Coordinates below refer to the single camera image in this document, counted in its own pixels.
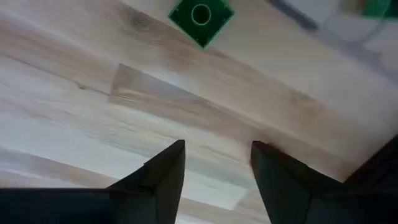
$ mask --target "wooden plank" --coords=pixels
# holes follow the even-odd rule
[[[5,149],[0,149],[0,172],[1,187],[105,188],[118,181],[43,157]]]
[[[101,57],[177,85],[233,111],[258,128],[278,129],[357,166],[397,129],[391,116],[395,104],[390,100],[388,110],[372,110],[372,116],[365,116],[366,122],[361,120],[362,115],[358,120],[341,114],[340,105],[331,104],[330,108],[330,104],[291,89],[215,49],[197,49],[181,32],[118,2],[24,1],[5,13]],[[391,98],[398,96],[395,89],[387,89],[393,93]],[[381,124],[374,119],[379,115],[386,119]]]
[[[213,158],[216,161],[222,157],[213,148],[205,148],[212,152],[211,155],[203,152],[204,145],[195,142],[206,138],[206,133],[200,134],[203,131],[113,106],[104,93],[79,89],[70,80],[11,58],[0,57],[0,91],[0,146],[10,151],[43,157],[115,179],[134,172],[149,157],[180,138],[187,140],[190,157],[218,154]],[[207,140],[209,145],[233,146],[232,141],[223,138]],[[195,161],[200,163],[199,167],[206,166],[200,158]],[[229,166],[233,167],[235,163],[233,161]],[[216,166],[219,170],[226,169],[220,164],[222,162]],[[206,169],[187,169],[182,196],[231,210],[252,184],[251,176],[243,178],[231,171],[207,175],[208,172]],[[218,176],[225,173],[229,175],[228,179]]]
[[[278,130],[257,129],[238,119],[238,114],[226,108],[125,65],[119,66],[109,99],[112,103],[146,111],[234,140],[245,146],[242,148],[247,152],[244,157],[240,151],[235,154],[230,149],[218,150],[224,156],[240,161],[249,160],[251,142],[258,139],[279,145],[284,152],[340,180],[355,167],[341,157],[289,138]]]
[[[167,17],[176,4],[174,0],[123,2],[178,29]],[[396,133],[397,125],[392,126],[391,121],[397,111],[398,89],[393,82],[306,34],[267,1],[228,3],[236,14],[211,47],[321,101],[350,120],[377,128],[388,136],[381,142]]]
[[[234,211],[260,223],[271,223],[257,187],[248,192]]]
[[[0,15],[0,52],[33,67],[110,94],[117,64],[84,51],[67,39],[40,32]]]
[[[211,223],[225,224],[225,223],[249,223],[249,224],[264,224],[269,223],[266,219],[258,219],[250,213],[239,213],[235,210],[225,210],[218,207],[211,207],[193,200],[181,200],[179,211],[184,215],[195,217],[200,220],[206,220]]]

